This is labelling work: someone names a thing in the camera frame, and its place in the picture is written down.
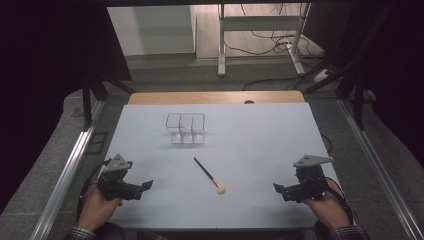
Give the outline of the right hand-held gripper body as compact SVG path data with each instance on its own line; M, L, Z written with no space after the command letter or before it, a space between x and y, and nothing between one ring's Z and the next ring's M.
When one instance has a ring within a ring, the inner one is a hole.
M296 196L298 202L304 199L320 200L328 187L321 165L332 162L331 157L304 155L293 164L298 184L285 187L283 194Z

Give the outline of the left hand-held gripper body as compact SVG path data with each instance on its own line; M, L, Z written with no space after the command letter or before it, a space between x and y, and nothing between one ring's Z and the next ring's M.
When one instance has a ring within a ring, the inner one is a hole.
M124 181L131 167L132 163L126 161L120 154L108 160L97 182L97 188L107 200L114 198L129 200L131 194L142 193L141 186Z

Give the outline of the black handled makeup brush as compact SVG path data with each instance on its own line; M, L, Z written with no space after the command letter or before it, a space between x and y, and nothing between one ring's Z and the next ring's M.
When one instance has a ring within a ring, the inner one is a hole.
M216 192L219 195L222 195L226 192L226 187L222 185L219 181L217 181L210 173L209 171L197 160L196 157L194 157L194 161L198 164L198 166L202 169L202 171L208 176L208 178L213 182L213 184L216 186L217 190Z

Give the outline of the clear plastic organizer box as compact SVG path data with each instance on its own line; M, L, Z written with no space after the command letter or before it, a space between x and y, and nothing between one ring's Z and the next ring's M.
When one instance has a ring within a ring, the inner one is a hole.
M202 113L170 113L166 128L172 144L205 143L205 115Z

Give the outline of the person's left hand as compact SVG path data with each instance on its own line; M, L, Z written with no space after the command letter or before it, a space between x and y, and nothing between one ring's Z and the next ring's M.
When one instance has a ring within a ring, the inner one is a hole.
M103 226L121 205L121 198L107 200L97 186L93 185L85 196L76 226L94 232Z

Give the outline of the person's right hand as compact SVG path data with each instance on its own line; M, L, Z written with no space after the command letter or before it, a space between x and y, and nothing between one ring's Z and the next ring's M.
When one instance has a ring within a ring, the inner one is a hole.
M351 225L342 204L331 192L326 192L320 200L305 199L303 203L311 209L317 219L329 230Z

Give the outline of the white table cover board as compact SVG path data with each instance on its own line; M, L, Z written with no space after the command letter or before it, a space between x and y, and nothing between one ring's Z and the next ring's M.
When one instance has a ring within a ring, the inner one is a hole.
M205 143L172 144L170 113L204 114ZM115 211L111 220L123 228L302 229L315 216L284 201L273 184L297 184L294 162L327 151L306 103L127 105L108 154L132 162L127 182L153 181L140 200Z

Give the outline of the black metal stand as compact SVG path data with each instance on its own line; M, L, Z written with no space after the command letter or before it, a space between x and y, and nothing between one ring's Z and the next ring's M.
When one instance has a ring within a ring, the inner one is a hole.
M336 89L336 97L338 99L346 99L351 92L354 92L354 110L353 110L353 119L357 126L363 130L363 92L364 92L364 83L360 77L360 65L355 61L350 62L343 68L337 70L332 75L324 78L320 82L303 89L302 94L310 94L314 91L328 85L329 83L341 79L341 83Z
M99 77L93 78L84 78L82 80L84 132L87 132L88 129L93 125L91 94L94 94L96 99L99 101L104 101L108 98L108 91L104 85L105 82L112 84L113 86L123 90L128 94L134 94L136 92L136 90L132 87L106 75L100 75Z

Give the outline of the wooden table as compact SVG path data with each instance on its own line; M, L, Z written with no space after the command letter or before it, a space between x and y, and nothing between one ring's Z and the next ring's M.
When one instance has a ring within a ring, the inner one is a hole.
M304 103L300 91L211 91L211 92L148 92L134 93L129 105L154 104L244 104Z

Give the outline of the white power strip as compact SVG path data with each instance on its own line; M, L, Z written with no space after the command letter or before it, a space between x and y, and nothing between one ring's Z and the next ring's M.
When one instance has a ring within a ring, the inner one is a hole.
M315 83L318 83L318 82L320 82L320 81L324 80L324 79L325 79L326 77L328 77L330 74L331 74L331 71L330 71L330 70L328 70L328 69L323 69L320 73L318 73L318 74L314 77L313 81L314 81Z

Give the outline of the black curtain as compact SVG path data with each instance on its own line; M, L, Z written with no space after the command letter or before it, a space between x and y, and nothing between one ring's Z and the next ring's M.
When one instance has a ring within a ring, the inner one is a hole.
M0 0L0 214L86 81L131 78L106 0Z
M424 166L424 0L314 2L304 35L348 69L336 95L372 91L374 112Z

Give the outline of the white cabinet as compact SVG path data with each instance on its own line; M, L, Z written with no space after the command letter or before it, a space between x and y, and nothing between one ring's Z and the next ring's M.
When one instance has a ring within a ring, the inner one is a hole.
M195 15L189 5L107 10L125 56L195 52Z

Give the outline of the aluminium floor rail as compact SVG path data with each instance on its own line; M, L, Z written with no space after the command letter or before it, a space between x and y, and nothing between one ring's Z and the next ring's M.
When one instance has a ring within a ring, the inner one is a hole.
M340 106L359 145L365 153L365 156L368 159L368 162L371 165L371 168L376 175L378 182L380 183L385 195L392 205L392 208L394 209L394 212L399 219L403 229L405 230L409 240L424 240L424 232L417 225L416 218L410 208L407 206L406 200L401 195L400 191L389 176L375 148L372 146L366 132L361 130L359 125L355 122L353 110L349 106L349 101L338 100L337 103Z
M72 184L84 151L97 126L104 104L104 101L95 102L91 111L93 121L87 130L80 133L29 240L47 240L54 221L58 216L59 210Z

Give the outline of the white metal desk frame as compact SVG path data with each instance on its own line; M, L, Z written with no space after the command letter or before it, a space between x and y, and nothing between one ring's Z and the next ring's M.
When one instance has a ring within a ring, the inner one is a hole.
M294 39L288 44L288 53L298 75L305 75L305 70L298 57L297 50L300 36L310 4L306 3L300 8L298 16L225 16L225 5L219 4L219 50L218 50L218 76L226 74L226 56L224 37L226 32L234 31L294 31Z

